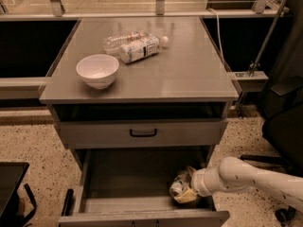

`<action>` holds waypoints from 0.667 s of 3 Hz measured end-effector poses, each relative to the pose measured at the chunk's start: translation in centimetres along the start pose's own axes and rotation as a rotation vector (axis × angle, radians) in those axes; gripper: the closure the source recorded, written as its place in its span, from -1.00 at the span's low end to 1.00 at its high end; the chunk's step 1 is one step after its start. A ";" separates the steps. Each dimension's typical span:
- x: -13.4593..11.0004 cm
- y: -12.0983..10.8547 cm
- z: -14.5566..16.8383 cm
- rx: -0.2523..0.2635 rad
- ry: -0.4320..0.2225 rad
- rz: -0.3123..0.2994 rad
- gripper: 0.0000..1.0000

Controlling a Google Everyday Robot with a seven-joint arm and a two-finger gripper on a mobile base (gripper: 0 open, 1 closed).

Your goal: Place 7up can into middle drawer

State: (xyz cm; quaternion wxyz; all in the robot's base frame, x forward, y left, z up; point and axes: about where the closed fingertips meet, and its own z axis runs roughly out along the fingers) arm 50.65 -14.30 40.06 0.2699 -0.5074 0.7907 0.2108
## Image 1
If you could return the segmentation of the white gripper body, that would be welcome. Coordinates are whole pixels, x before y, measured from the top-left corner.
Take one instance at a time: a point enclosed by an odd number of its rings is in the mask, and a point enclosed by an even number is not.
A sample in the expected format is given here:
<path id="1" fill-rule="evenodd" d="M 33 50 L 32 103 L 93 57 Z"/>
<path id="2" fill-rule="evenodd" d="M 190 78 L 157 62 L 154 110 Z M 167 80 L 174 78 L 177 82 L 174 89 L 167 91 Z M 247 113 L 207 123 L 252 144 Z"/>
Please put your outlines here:
<path id="1" fill-rule="evenodd" d="M 207 197 L 225 190 L 225 181 L 220 177 L 218 168 L 203 168 L 193 173 L 191 188 L 199 196 Z"/>

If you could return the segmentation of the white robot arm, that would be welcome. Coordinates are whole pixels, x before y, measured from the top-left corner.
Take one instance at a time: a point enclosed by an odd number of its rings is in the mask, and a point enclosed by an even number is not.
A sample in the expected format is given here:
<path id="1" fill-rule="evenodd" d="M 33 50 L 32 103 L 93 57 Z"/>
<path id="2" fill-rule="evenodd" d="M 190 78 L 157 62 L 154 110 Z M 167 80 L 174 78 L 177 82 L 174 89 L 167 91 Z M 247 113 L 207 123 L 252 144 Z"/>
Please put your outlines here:
<path id="1" fill-rule="evenodd" d="M 173 181 L 169 193 L 179 203 L 217 192 L 245 193 L 262 190 L 295 210 L 303 211 L 303 178 L 251 166 L 235 157 L 216 166 L 196 170 L 187 166 Z"/>

